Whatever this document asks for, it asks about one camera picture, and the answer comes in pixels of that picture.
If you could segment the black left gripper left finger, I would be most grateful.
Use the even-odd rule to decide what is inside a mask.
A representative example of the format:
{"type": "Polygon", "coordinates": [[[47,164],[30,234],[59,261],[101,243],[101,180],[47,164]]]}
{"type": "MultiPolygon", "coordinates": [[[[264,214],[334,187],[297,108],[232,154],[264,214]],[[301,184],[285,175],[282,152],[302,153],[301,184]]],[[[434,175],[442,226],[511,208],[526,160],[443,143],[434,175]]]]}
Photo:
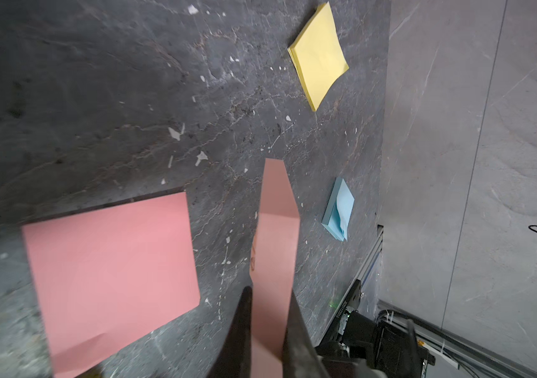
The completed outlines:
{"type": "Polygon", "coordinates": [[[252,287],[243,289],[224,344],[207,377],[251,376],[252,287]]]}

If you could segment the salmon torn memo page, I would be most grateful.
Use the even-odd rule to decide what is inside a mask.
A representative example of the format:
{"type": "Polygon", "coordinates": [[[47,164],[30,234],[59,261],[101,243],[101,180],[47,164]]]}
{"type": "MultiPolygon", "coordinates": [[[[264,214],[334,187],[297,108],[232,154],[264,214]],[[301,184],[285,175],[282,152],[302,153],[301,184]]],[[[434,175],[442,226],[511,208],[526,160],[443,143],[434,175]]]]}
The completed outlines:
{"type": "Polygon", "coordinates": [[[251,251],[251,376],[283,376],[300,215],[284,162],[267,158],[251,251]]]}

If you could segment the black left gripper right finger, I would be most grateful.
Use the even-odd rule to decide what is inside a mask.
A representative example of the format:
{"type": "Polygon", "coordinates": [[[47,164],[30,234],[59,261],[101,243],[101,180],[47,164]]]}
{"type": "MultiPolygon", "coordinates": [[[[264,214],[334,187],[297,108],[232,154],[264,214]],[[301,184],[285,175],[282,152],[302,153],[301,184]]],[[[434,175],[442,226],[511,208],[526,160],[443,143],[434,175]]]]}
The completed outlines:
{"type": "Polygon", "coordinates": [[[288,312],[282,361],[283,377],[329,377],[311,343],[303,315],[293,292],[288,312]]]}

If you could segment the pink memo pad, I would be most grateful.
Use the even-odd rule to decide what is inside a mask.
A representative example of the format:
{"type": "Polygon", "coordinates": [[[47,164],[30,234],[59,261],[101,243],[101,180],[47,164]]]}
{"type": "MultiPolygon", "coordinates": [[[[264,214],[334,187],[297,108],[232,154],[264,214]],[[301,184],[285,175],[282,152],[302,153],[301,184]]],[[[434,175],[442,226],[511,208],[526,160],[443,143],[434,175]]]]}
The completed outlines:
{"type": "Polygon", "coordinates": [[[183,192],[22,233],[56,377],[79,376],[200,303],[183,192]]]}

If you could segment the blue memo pad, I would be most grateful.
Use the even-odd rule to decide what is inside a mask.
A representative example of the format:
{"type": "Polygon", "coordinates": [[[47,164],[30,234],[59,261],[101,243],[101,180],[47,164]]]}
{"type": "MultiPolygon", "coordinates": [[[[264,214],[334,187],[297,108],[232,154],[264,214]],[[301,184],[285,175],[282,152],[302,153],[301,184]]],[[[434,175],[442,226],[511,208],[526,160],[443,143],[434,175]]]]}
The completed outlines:
{"type": "Polygon", "coordinates": [[[321,224],[339,241],[348,238],[348,226],[354,204],[355,198],[345,180],[337,177],[321,224]]]}

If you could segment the yellow memo pad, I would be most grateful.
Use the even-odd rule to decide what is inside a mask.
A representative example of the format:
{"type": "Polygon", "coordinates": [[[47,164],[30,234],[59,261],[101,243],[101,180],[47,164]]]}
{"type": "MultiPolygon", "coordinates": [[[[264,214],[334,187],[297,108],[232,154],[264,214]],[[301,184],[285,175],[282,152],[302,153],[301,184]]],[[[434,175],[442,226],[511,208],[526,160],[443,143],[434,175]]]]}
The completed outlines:
{"type": "Polygon", "coordinates": [[[315,112],[331,86],[349,69],[329,3],[317,7],[287,51],[309,106],[315,112]]]}

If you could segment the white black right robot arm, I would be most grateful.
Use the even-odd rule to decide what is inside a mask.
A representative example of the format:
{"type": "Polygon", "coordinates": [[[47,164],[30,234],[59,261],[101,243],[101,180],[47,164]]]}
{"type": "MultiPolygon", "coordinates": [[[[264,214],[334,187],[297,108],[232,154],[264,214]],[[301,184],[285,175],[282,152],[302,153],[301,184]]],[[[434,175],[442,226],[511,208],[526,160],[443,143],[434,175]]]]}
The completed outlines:
{"type": "Polygon", "coordinates": [[[361,280],[354,280],[315,351],[331,377],[425,377],[436,364],[414,332],[359,311],[361,280]]]}

